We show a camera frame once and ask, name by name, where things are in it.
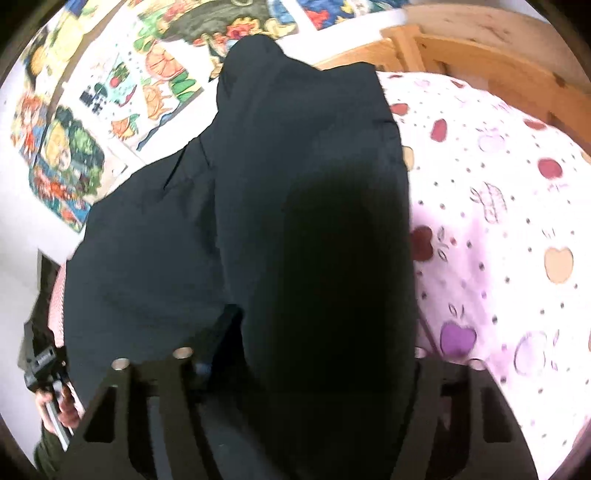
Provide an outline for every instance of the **pinned artwork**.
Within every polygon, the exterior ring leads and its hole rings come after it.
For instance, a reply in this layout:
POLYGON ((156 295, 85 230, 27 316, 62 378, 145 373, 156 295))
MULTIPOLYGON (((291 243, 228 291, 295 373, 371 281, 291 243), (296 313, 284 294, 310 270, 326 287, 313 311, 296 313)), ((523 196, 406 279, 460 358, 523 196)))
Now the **pinned artwork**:
POLYGON ((331 27, 349 18, 401 8, 408 0, 298 0, 316 30, 331 27))
POLYGON ((229 49, 242 37, 263 34, 274 40, 295 33, 296 23, 281 0, 130 0, 143 27, 134 47, 148 51, 158 41, 182 39, 208 47, 219 75, 229 49))
POLYGON ((46 127, 47 104, 25 87, 12 122, 11 141, 30 166, 34 160, 46 127))
POLYGON ((31 167, 29 181, 33 193, 79 232, 90 206, 107 195, 124 169, 123 162, 99 145, 70 108, 59 105, 31 167))
POLYGON ((137 42, 142 29, 128 10, 118 12, 69 81, 103 132, 137 151, 202 91, 160 40, 137 42))
POLYGON ((33 91, 49 103, 85 34, 119 3, 118 0, 69 0, 56 22, 43 27, 22 55, 33 91))

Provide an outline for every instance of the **black fabric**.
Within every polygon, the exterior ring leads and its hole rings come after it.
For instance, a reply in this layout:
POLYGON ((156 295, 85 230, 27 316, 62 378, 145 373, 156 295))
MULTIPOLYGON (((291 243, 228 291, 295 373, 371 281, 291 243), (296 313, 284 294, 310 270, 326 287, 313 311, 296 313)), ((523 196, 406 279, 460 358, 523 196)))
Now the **black fabric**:
POLYGON ((73 384, 87 404, 113 359, 169 355, 235 303, 237 408, 269 458, 292 478, 388 478, 417 315, 407 171, 374 68, 320 72, 255 35, 217 104, 93 207, 67 270, 73 384))

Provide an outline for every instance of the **orange apple print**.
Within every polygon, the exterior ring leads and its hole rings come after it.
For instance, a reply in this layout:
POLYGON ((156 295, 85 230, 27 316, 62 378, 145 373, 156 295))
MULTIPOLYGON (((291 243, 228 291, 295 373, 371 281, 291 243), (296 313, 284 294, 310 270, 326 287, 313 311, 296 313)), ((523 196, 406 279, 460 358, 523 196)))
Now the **orange apple print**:
POLYGON ((558 250, 551 247, 544 254, 544 267, 546 268, 546 275, 552 283, 564 283, 573 273, 573 253, 570 248, 558 250))
POLYGON ((411 171, 414 168, 414 152, 410 147, 402 147, 402 157, 407 170, 411 171))

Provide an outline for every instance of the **apple print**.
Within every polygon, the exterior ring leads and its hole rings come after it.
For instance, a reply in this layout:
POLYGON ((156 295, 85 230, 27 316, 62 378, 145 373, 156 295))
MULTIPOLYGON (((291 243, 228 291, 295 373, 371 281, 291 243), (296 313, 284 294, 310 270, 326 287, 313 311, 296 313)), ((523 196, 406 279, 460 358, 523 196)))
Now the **apple print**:
POLYGON ((480 130, 482 135, 478 138, 478 147, 487 153, 496 153, 505 149, 505 138, 499 133, 497 128, 480 130))
POLYGON ((433 129, 431 130, 431 140, 435 140, 436 142, 443 142, 447 137, 447 122, 440 118, 433 124, 433 129))
POLYGON ((407 170, 411 171, 414 168, 414 152, 410 147, 402 147, 402 157, 407 170))
POLYGON ((517 373, 526 377, 542 373, 546 365, 547 340, 544 332, 528 332, 521 338, 513 359, 517 373))
POLYGON ((411 232, 410 241, 413 248, 413 260, 426 262, 432 259, 432 238, 433 231, 427 225, 418 226, 411 232))
POLYGON ((417 87, 427 88, 429 85, 431 85, 431 82, 429 82, 429 80, 415 80, 414 84, 417 87))
POLYGON ((564 283, 573 273, 573 253, 568 248, 557 250, 551 247, 544 254, 544 267, 546 275, 552 283, 564 283))
POLYGON ((539 159, 538 170, 545 179, 554 180, 562 178, 562 167, 560 163, 552 158, 539 159))
POLYGON ((546 124, 536 120, 529 120, 528 118, 524 118, 523 123, 533 130, 544 130, 546 128, 546 124))
POLYGON ((443 324, 439 345, 446 358, 463 358, 472 351, 475 344, 476 331, 473 327, 461 327, 454 320, 443 324))
POLYGON ((390 105, 390 111, 395 113, 396 115, 406 115, 408 113, 408 104, 406 103, 395 103, 394 105, 390 105))

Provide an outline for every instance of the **orange fruit drawing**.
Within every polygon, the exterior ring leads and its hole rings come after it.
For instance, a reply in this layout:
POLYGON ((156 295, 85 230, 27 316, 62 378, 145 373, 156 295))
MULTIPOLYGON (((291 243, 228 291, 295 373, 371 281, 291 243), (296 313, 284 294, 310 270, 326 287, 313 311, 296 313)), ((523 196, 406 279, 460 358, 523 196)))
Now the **orange fruit drawing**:
POLYGON ((159 43, 154 43, 146 55, 148 73, 161 80, 170 80, 184 70, 184 67, 159 43))

